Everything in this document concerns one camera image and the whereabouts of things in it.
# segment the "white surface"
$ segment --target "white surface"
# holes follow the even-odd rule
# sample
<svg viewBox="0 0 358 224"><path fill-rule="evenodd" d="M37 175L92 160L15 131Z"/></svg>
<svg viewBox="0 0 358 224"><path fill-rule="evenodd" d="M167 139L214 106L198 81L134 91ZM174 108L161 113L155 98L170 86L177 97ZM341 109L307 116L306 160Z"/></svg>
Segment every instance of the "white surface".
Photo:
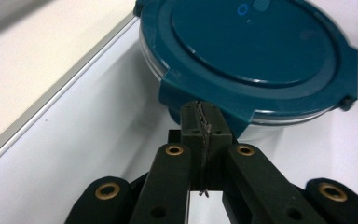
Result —
<svg viewBox="0 0 358 224"><path fill-rule="evenodd" d="M358 48L358 3L317 3ZM1 157L0 223L63 223L93 180L132 181L149 169L178 126L157 101L158 83L137 39L138 23ZM249 143L300 187L327 177L358 193L358 101L350 112L335 110ZM192 197L190 223L227 223L220 202L219 193Z"/></svg>
<svg viewBox="0 0 358 224"><path fill-rule="evenodd" d="M134 3L65 0L32 4L43 6L0 32L0 134L117 26ZM0 4L0 12L14 14L27 5L31 3L6 1Z"/></svg>

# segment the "container lid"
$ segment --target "container lid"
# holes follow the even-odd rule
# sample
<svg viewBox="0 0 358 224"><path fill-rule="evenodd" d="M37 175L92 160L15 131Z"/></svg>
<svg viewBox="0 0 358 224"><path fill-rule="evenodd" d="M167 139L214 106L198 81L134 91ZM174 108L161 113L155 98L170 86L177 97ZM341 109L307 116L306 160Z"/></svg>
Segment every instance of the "container lid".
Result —
<svg viewBox="0 0 358 224"><path fill-rule="evenodd" d="M218 105L230 127L286 125L348 109L357 51L317 8L289 0L137 1L146 59L172 114Z"/></svg>

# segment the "black plastic part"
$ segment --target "black plastic part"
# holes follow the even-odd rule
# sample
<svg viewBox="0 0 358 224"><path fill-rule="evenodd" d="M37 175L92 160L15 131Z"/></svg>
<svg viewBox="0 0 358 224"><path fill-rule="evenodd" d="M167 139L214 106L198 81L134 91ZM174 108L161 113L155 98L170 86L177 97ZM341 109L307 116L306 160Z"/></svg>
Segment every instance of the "black plastic part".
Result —
<svg viewBox="0 0 358 224"><path fill-rule="evenodd" d="M119 185L118 194L111 199L101 200L96 197L96 190L106 183ZM65 223L128 223L132 209L129 183L121 178L107 176L92 182L86 188Z"/></svg>
<svg viewBox="0 0 358 224"><path fill-rule="evenodd" d="M252 223L252 213L246 201L241 196L240 190L235 182L227 176L225 189L222 197L227 216L231 224L250 224Z"/></svg>
<svg viewBox="0 0 358 224"><path fill-rule="evenodd" d="M130 223L187 223L190 168L188 147L180 144L162 146L153 161Z"/></svg>
<svg viewBox="0 0 358 224"><path fill-rule="evenodd" d="M181 131L180 130L169 130L168 143L181 143Z"/></svg>
<svg viewBox="0 0 358 224"><path fill-rule="evenodd" d="M138 202L139 195L141 194L148 174L149 173L146 173L130 183L133 204Z"/></svg>
<svg viewBox="0 0 358 224"><path fill-rule="evenodd" d="M192 190L223 190L223 163L233 136L215 105L190 102L181 108L182 144L192 152Z"/></svg>
<svg viewBox="0 0 358 224"><path fill-rule="evenodd" d="M135 2L135 7L133 8L133 12L132 14L136 17L140 17L141 16L141 12L142 12L142 8L144 7L144 4L141 3L141 1L136 1Z"/></svg>
<svg viewBox="0 0 358 224"><path fill-rule="evenodd" d="M358 195L346 186L330 179L313 179L307 183L305 192L328 223L358 223Z"/></svg>
<svg viewBox="0 0 358 224"><path fill-rule="evenodd" d="M326 223L257 147L233 145L226 167L252 223Z"/></svg>

